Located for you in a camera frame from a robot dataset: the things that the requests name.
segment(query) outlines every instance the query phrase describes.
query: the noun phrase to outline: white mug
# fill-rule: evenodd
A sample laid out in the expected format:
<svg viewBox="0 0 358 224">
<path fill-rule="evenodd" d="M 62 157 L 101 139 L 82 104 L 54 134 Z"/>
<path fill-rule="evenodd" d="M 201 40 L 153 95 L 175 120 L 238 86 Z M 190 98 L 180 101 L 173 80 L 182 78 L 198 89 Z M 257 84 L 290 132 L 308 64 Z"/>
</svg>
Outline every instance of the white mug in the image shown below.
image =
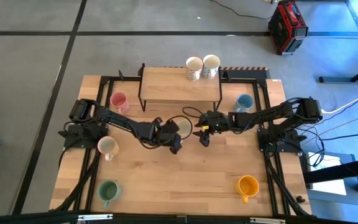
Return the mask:
<svg viewBox="0 0 358 224">
<path fill-rule="evenodd" d="M 106 161 L 111 161 L 111 159 L 118 154 L 119 148 L 113 137 L 105 136 L 98 141 L 98 150 L 104 154 Z"/>
<path fill-rule="evenodd" d="M 217 74 L 219 70 L 219 66 L 221 65 L 221 60 L 216 55 L 207 55 L 203 60 L 204 69 L 203 69 L 203 77 L 204 78 L 213 78 Z"/>
<path fill-rule="evenodd" d="M 186 75 L 189 80 L 198 80 L 202 69 L 203 61 L 199 57 L 190 57 L 187 59 Z"/>
</svg>

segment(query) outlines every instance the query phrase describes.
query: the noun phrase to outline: yellow mug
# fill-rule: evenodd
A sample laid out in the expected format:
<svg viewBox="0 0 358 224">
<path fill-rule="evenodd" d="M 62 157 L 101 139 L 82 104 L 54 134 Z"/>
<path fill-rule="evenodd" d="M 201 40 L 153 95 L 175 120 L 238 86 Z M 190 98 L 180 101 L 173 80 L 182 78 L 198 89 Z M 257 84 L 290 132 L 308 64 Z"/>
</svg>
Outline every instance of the yellow mug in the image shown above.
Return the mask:
<svg viewBox="0 0 358 224">
<path fill-rule="evenodd" d="M 248 197 L 255 196 L 259 192 L 259 183 L 255 177 L 245 175 L 237 181 L 236 190 L 241 195 L 242 203 L 248 203 Z"/>
</svg>

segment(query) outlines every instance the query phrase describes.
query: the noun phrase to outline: wooden tabletop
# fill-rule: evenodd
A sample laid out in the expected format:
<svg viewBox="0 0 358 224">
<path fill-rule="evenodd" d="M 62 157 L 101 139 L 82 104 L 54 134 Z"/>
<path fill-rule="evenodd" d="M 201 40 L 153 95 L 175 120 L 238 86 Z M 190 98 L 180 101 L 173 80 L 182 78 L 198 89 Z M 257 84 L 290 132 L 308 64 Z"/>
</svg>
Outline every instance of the wooden tabletop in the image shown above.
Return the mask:
<svg viewBox="0 0 358 224">
<path fill-rule="evenodd" d="M 219 78 L 191 81 L 186 68 L 145 67 L 140 91 L 142 100 L 219 101 Z"/>
<path fill-rule="evenodd" d="M 96 99 L 99 80 L 100 76 L 85 76 L 78 98 Z M 114 82 L 113 86 L 113 92 L 127 94 L 130 109 L 126 116 L 136 121 L 152 121 L 158 116 L 166 121 L 181 114 L 183 106 L 194 106 L 201 111 L 212 109 L 207 102 L 182 104 L 179 101 L 174 104 L 150 103 L 148 110 L 143 112 L 137 99 L 138 86 L 138 82 Z M 281 81 L 267 80 L 267 86 L 272 106 L 280 104 L 285 99 Z M 232 110 L 239 94 L 254 95 L 251 84 L 223 83 L 222 88 L 223 100 L 219 111 L 223 113 Z M 262 90 L 259 93 L 263 106 Z M 192 135 L 183 141 L 178 154 L 173 155 L 167 147 L 143 148 L 132 134 L 111 127 L 109 135 L 117 140 L 120 151 L 111 162 L 101 158 L 95 189 L 105 180 L 114 180 L 121 185 L 122 195 L 104 209 L 95 191 L 91 209 L 112 213 L 270 216 L 267 175 L 256 129 L 240 135 L 230 132 L 215 134 L 210 137 L 209 147 L 202 146 L 198 137 Z M 83 149 L 72 149 L 64 155 L 50 208 L 59 206 L 76 185 L 83 154 Z M 280 155 L 287 188 L 294 197 L 301 195 L 306 199 L 301 206 L 311 213 L 298 156 L 290 153 Z M 259 193 L 250 198 L 248 204 L 241 202 L 234 188 L 242 175 L 253 175 L 260 184 Z M 87 192 L 88 186 L 84 189 L 80 208 L 85 207 Z M 277 186 L 275 192 L 278 209 L 282 212 Z"/>
</svg>

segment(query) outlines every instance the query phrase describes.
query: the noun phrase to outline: red power station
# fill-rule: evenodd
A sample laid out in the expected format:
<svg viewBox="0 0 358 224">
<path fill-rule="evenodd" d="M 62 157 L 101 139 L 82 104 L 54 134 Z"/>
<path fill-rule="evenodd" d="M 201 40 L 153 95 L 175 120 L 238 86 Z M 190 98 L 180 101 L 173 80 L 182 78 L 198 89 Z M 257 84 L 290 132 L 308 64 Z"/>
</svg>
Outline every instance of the red power station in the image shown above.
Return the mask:
<svg viewBox="0 0 358 224">
<path fill-rule="evenodd" d="M 278 55 L 292 54 L 308 35 L 308 29 L 295 1 L 280 1 L 268 22 Z"/>
</svg>

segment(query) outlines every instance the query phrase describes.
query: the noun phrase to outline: concrete floor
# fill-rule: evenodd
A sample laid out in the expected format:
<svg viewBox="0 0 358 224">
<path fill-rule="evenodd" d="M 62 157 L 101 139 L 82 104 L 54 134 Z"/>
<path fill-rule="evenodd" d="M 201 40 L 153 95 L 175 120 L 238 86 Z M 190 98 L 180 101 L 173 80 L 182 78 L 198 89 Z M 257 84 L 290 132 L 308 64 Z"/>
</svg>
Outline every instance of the concrete floor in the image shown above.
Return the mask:
<svg viewBox="0 0 358 224">
<path fill-rule="evenodd" d="M 71 30 L 80 0 L 0 0 L 0 30 Z M 352 2 L 358 7 L 358 1 Z M 240 14 L 270 17 L 275 5 L 225 1 Z M 343 2 L 299 2 L 310 31 L 357 31 Z M 80 30 L 241 30 L 265 31 L 267 22 L 238 17 L 203 1 L 88 1 Z M 68 37 L 0 37 L 0 215 L 8 214 L 42 119 Z M 115 36 L 77 37 L 59 92 L 23 212 L 48 209 L 63 138 L 57 131 L 80 89 L 83 75 L 135 75 L 148 66 L 182 66 L 189 56 L 216 54 L 222 65 L 269 67 L 287 98 L 312 96 L 325 110 L 358 97 L 358 85 L 319 84 L 321 75 L 358 73 L 358 38 L 307 38 L 292 56 L 277 56 L 269 37 Z M 358 104 L 321 126 L 324 131 L 358 117 Z M 358 122 L 326 135 L 358 133 Z M 305 146 L 316 151 L 314 143 Z M 358 159 L 358 138 L 329 141 L 326 149 Z M 358 208 L 312 201 L 319 217 L 358 222 Z"/>
</svg>

